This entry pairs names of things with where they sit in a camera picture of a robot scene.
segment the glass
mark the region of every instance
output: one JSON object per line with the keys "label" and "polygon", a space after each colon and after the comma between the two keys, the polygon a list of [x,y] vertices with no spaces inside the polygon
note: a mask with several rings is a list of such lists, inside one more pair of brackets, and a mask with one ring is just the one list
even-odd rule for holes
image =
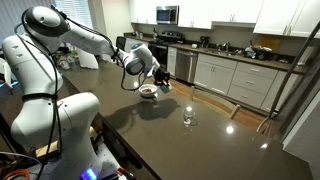
{"label": "glass", "polygon": [[192,120],[194,118],[194,115],[196,113],[192,109],[192,107],[188,106],[183,110],[183,119],[184,119],[184,124],[189,125],[192,123]]}

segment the kitchen counter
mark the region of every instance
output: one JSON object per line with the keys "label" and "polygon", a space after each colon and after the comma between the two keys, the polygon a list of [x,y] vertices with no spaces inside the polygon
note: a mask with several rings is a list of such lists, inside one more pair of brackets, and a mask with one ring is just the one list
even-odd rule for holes
{"label": "kitchen counter", "polygon": [[[143,39],[136,38],[135,36],[126,36],[127,38],[130,39],[135,39],[135,40],[140,40],[140,41],[145,41],[145,42],[150,42],[153,41],[153,38],[150,37],[144,37]],[[238,62],[244,62],[244,63],[249,63],[249,64],[254,64],[258,66],[263,66],[263,67],[268,67],[280,71],[288,71],[290,68],[291,64],[286,64],[286,63],[280,63],[277,61],[261,61],[257,59],[250,59],[242,56],[226,56],[226,55],[219,55],[215,53],[209,53],[207,52],[208,50],[211,50],[212,48],[192,48],[191,44],[170,44],[169,47],[174,47],[177,49],[183,49],[183,50],[189,50],[197,53],[202,53],[210,56],[217,56],[225,59],[230,59]],[[304,74],[307,71],[306,66],[297,66],[294,69],[294,73],[296,74]]]}
{"label": "kitchen counter", "polygon": [[[145,99],[121,89],[122,70],[108,62],[99,70],[63,74],[80,92],[98,97],[104,122],[161,179],[312,179],[308,163],[283,151],[282,144],[201,104],[174,92],[158,90],[157,98]],[[132,88],[136,78],[126,76],[124,86]],[[189,105],[196,116],[186,126],[182,111]]]}

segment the sink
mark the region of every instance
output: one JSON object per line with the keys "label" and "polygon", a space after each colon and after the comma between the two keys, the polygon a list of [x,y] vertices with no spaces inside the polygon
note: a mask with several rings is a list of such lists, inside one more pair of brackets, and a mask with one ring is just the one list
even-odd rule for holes
{"label": "sink", "polygon": [[212,53],[212,54],[218,54],[218,55],[222,55],[222,56],[236,56],[235,53],[231,53],[231,52],[225,52],[225,51],[218,51],[215,49],[210,49],[210,50],[206,50],[206,53]]}

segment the bottle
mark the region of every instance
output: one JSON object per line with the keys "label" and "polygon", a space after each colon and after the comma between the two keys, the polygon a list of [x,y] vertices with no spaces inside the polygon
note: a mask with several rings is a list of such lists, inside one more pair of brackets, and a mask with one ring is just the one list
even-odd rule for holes
{"label": "bottle", "polygon": [[153,39],[157,39],[157,37],[158,37],[158,34],[156,31],[156,28],[153,28]]}

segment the chair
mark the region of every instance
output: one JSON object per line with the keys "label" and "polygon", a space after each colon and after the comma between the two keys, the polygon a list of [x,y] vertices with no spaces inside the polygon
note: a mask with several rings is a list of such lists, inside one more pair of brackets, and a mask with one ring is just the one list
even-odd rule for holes
{"label": "chair", "polygon": [[116,40],[116,47],[124,51],[124,47],[126,46],[126,38],[123,36],[118,36]]}
{"label": "chair", "polygon": [[200,102],[229,119],[233,120],[240,109],[240,105],[233,104],[217,95],[197,89],[195,86],[191,86],[190,91],[190,99],[192,101]]}

